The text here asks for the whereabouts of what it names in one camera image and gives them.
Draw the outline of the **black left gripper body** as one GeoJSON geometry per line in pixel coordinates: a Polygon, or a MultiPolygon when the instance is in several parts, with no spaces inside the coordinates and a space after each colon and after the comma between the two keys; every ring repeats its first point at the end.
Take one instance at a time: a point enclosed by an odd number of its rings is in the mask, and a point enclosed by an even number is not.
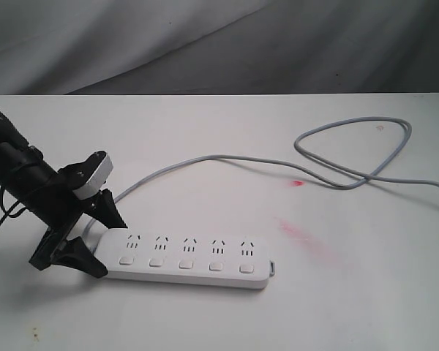
{"type": "Polygon", "coordinates": [[[70,241],[68,235],[82,215],[93,218],[94,201],[99,192],[85,200],[79,200],[73,193],[73,189],[83,183],[78,171],[85,161],[55,171],[40,152],[26,153],[25,174],[30,177],[33,189],[25,204],[48,226],[29,260],[40,271],[55,265],[54,252],[65,241],[70,241]]]}

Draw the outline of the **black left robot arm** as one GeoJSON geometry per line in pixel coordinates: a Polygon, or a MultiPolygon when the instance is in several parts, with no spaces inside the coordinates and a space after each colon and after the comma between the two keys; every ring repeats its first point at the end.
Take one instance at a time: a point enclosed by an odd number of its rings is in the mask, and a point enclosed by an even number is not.
{"type": "Polygon", "coordinates": [[[29,260],[36,269],[60,265],[95,278],[108,274],[82,237],[68,235],[84,214],[108,229],[126,227],[111,191],[104,188],[112,170],[105,151],[54,170],[0,111],[0,208],[4,218],[15,218],[22,213],[16,207],[23,205],[47,225],[29,260]]]}

